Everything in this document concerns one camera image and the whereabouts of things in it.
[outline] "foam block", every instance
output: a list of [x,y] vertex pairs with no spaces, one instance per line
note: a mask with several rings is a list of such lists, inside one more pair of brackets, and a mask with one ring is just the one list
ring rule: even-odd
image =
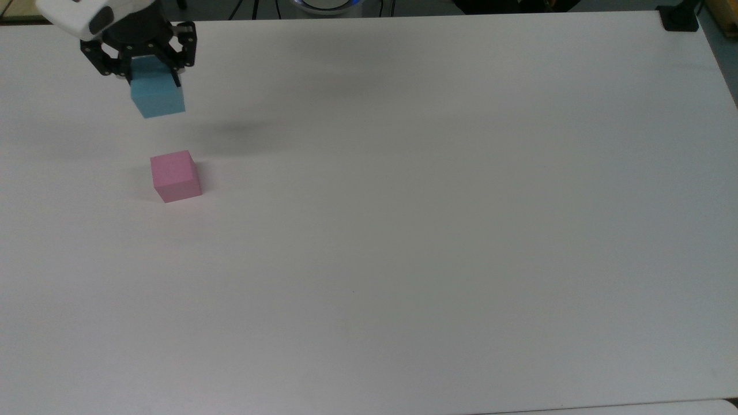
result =
[[197,166],[187,150],[151,157],[151,176],[164,203],[202,194]]
[[131,99],[144,118],[185,112],[182,88],[156,56],[131,60]]

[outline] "white table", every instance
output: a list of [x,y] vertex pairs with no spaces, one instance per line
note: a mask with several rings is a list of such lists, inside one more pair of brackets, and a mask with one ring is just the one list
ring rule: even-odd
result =
[[[656,12],[198,25],[143,120],[0,27],[0,412],[738,395],[738,112]],[[205,195],[163,204],[188,149]]]

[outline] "pink cube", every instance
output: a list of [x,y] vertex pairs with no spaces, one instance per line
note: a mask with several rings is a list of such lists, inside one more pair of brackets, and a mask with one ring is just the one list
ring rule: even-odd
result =
[[197,167],[187,150],[151,157],[151,176],[164,203],[202,194]]

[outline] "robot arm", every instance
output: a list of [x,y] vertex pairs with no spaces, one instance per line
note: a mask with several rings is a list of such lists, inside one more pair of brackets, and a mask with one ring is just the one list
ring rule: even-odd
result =
[[126,16],[154,0],[37,0],[36,7],[53,24],[83,41],[91,41]]
[[[179,70],[195,64],[195,24],[172,26],[163,16],[160,0],[37,0],[36,7],[80,39],[82,53],[101,75],[115,74],[130,83],[131,59],[154,55],[169,67],[179,86]],[[180,51],[170,45],[174,36]],[[103,44],[118,51],[118,56],[110,57]]]

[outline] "blue cube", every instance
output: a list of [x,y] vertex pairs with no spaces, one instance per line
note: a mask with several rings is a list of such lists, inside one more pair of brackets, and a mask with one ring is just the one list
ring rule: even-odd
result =
[[131,60],[131,99],[144,118],[185,112],[185,96],[156,56]]

